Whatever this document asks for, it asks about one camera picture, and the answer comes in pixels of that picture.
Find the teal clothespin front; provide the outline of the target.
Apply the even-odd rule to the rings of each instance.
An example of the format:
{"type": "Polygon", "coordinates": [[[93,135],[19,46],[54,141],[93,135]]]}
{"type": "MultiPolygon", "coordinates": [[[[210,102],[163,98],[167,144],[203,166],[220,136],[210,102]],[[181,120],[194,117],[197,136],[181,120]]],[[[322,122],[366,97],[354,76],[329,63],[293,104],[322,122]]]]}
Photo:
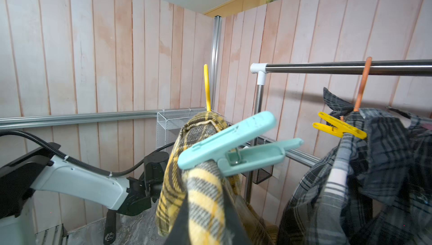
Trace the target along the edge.
{"type": "Polygon", "coordinates": [[[223,176],[233,176],[279,164],[286,157],[286,151],[300,147],[304,140],[294,138],[239,149],[247,141],[254,140],[275,126],[273,113],[260,112],[194,144],[180,154],[178,166],[182,170],[190,170],[213,160],[223,176]]]}

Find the yellow plastic hanger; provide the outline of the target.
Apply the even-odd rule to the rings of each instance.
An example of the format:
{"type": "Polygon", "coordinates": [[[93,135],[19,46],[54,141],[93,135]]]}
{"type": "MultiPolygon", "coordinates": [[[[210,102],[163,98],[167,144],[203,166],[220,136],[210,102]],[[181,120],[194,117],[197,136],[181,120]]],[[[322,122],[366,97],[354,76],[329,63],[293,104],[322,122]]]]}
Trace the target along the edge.
{"type": "Polygon", "coordinates": [[[209,80],[209,68],[208,65],[204,65],[204,85],[205,85],[205,99],[206,99],[206,110],[211,112],[211,97],[210,97],[210,80],[209,80]]]}

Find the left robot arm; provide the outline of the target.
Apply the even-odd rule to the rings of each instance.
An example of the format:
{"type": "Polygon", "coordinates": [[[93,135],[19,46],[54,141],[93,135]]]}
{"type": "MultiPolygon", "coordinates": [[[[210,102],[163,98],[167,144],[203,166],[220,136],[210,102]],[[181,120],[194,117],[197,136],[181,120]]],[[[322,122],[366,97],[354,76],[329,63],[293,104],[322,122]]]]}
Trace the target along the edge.
{"type": "Polygon", "coordinates": [[[99,203],[108,208],[103,243],[117,234],[117,215],[137,216],[160,196],[169,155],[155,151],[143,159],[139,179],[96,174],[41,147],[1,167],[1,243],[35,245],[48,235],[35,233],[32,196],[50,191],[99,203]]]}

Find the yellow plaid shirt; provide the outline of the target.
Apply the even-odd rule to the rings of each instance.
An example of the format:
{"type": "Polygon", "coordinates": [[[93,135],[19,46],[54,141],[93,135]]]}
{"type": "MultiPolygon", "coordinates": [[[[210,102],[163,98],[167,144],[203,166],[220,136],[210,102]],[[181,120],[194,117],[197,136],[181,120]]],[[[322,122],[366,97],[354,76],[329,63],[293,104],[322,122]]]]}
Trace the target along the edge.
{"type": "Polygon", "coordinates": [[[167,245],[274,245],[278,227],[261,218],[241,196],[239,175],[224,177],[214,161],[181,170],[182,152],[228,127],[201,112],[180,130],[167,168],[156,224],[167,245]]]}

